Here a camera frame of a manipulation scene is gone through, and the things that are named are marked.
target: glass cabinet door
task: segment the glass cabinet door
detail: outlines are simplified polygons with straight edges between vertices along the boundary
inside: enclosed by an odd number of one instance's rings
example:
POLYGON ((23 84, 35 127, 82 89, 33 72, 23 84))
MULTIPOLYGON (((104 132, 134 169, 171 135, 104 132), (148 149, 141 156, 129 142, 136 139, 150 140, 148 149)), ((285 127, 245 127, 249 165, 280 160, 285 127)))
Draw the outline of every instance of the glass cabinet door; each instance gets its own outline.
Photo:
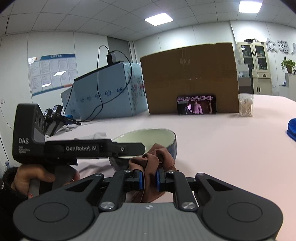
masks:
POLYGON ((253 60, 254 52, 252 52, 251 46, 241 45, 241 49, 242 49, 242 56, 244 58, 244 63, 251 65, 252 69, 255 69, 254 60, 253 60))
POLYGON ((264 47, 263 46, 258 46, 258 45, 255 45, 255 54, 256 54, 256 58, 257 58, 257 61, 258 61, 258 71, 259 70, 269 70, 268 69, 268 66, 267 66, 267 60, 266 60, 266 54, 265 54, 265 51, 264 51, 264 47))

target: light blue box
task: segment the light blue box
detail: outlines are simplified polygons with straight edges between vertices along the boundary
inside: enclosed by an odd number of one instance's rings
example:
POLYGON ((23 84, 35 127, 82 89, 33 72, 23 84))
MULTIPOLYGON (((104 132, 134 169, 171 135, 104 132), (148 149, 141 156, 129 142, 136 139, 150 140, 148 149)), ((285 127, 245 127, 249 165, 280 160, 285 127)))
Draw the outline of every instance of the light blue box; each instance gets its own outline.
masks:
POLYGON ((99 73, 99 93, 103 102, 103 110, 96 116, 100 118, 127 117, 148 110, 143 76, 139 64, 132 63, 132 78, 127 88, 116 97, 126 86, 131 74, 129 63, 117 63, 94 70, 75 79, 74 91, 81 120, 91 120, 101 110, 97 92, 99 73))
MULTIPOLYGON (((65 90, 64 92, 61 93, 61 98, 62 98, 64 108, 66 107, 67 101, 70 96, 70 92, 71 92, 71 88, 68 88, 67 90, 65 90)), ((69 103, 68 103, 67 108, 65 110, 65 114, 72 115, 74 119, 80 119, 79 108, 78 108, 78 104, 76 101, 74 89, 72 90, 69 103)))

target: plastic container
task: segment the plastic container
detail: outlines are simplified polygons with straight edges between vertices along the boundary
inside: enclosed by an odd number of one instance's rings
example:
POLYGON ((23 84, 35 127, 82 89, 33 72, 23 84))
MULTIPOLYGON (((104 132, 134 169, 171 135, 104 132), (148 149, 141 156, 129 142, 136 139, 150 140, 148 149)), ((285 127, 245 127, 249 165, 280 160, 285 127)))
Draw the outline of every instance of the plastic container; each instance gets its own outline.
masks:
POLYGON ((239 116, 253 116, 254 95, 239 94, 239 116))

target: smartphone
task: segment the smartphone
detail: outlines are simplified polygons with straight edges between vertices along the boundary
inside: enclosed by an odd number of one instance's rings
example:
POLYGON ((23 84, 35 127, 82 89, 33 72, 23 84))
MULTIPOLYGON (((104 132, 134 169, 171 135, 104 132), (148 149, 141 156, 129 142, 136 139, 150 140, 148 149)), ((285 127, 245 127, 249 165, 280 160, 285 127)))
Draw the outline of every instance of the smartphone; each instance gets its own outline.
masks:
POLYGON ((179 96, 177 98, 179 115, 212 115, 217 113, 215 95, 179 96))

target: table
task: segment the table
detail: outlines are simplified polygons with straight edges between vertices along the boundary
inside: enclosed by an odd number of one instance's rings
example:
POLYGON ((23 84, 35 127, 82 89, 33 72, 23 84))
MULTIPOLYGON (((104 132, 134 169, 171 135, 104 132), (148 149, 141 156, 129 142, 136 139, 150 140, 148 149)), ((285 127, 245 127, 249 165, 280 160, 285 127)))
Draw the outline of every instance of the table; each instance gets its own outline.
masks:
MULTIPOLYGON (((204 172, 265 197, 284 214, 277 241, 295 241, 296 142, 286 134, 296 117, 296 102, 281 96, 254 96, 254 116, 238 114, 199 116, 149 115, 84 123, 47 140, 74 139, 106 132, 111 139, 143 128, 167 128, 177 135, 176 168, 186 176, 204 172)), ((108 160, 79 160, 78 170, 92 162, 106 177, 108 160)), ((171 202, 166 193, 158 202, 171 202)))

